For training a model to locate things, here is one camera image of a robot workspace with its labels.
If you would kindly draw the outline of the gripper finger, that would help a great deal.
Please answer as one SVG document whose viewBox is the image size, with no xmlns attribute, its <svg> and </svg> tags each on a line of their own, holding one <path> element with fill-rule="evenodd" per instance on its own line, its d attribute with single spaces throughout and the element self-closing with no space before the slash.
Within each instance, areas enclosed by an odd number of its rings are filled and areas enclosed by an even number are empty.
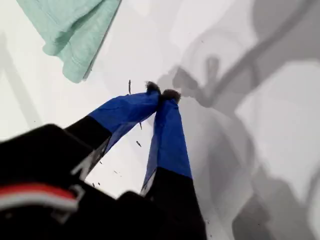
<svg viewBox="0 0 320 240">
<path fill-rule="evenodd" d="M 160 96 L 142 192 L 160 214 L 158 240 L 205 240 L 178 103 L 173 89 Z"/>
<path fill-rule="evenodd" d="M 112 98 L 65 128 L 103 157 L 133 127 L 155 113 L 161 91 L 149 81 L 146 91 Z"/>
</svg>

